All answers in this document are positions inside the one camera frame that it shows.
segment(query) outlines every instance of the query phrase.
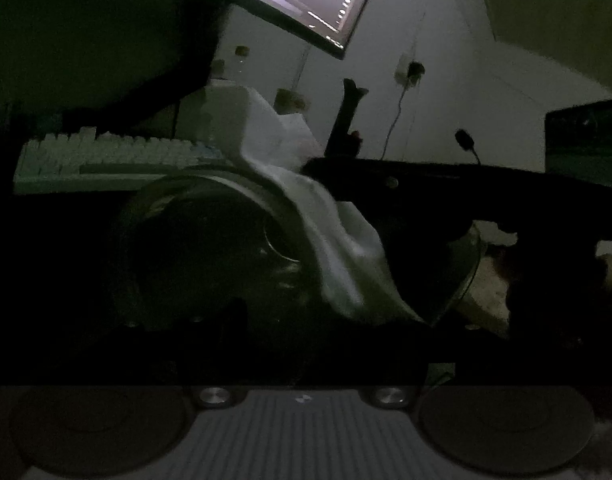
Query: circular disc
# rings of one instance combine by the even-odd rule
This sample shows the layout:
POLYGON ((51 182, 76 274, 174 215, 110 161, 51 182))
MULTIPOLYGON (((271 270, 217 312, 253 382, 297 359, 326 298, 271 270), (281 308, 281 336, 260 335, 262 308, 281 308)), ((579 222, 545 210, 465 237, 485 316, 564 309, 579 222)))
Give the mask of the circular disc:
POLYGON ((534 475, 563 466, 589 441, 589 403, 567 386, 444 386, 419 413, 446 455, 495 474, 534 475))
POLYGON ((66 476, 109 476, 143 466, 183 436, 187 415, 173 388, 35 388, 10 416, 33 465, 66 476))

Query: ceiling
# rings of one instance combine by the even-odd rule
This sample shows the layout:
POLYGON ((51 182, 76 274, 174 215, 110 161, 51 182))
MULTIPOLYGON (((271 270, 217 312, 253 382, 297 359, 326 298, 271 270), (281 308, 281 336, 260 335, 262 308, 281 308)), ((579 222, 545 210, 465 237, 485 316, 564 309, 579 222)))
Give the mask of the ceiling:
POLYGON ((497 41, 549 57, 612 90, 612 0, 486 0, 497 41))

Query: white tissue paper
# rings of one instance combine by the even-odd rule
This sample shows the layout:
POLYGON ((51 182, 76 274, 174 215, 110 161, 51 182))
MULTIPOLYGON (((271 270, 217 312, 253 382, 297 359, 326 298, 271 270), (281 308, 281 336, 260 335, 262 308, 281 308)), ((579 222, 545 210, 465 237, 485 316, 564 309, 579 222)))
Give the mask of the white tissue paper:
POLYGON ((215 82, 204 92, 201 112, 210 120, 193 137, 213 144, 235 166, 272 180, 294 202, 321 268, 324 300, 343 316, 372 324, 422 321, 401 299, 377 231, 352 203, 336 202, 298 173, 324 151, 303 117, 279 116, 254 89, 230 82, 215 82))

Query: white keyboard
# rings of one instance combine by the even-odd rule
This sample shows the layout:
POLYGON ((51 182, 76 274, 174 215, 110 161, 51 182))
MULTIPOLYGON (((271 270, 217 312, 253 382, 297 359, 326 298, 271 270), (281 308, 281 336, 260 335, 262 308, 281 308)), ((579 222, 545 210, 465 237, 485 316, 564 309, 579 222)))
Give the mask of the white keyboard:
POLYGON ((224 163, 219 150, 189 140, 49 134, 24 144, 14 173, 15 194, 135 190, 190 166, 224 163))

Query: ribbed gray surface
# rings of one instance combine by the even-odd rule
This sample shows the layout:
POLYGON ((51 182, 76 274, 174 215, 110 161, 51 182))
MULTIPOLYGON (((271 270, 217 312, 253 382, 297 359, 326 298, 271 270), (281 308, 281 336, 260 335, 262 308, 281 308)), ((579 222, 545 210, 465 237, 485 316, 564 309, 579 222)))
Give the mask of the ribbed gray surface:
MULTIPOLYGON (((458 468, 432 451, 404 413, 368 406, 354 390, 252 391, 239 406, 201 413, 188 435, 167 456, 140 471, 116 477, 117 480, 483 478, 490 477, 458 468)), ((25 480, 54 479, 36 469, 25 476, 25 480)))

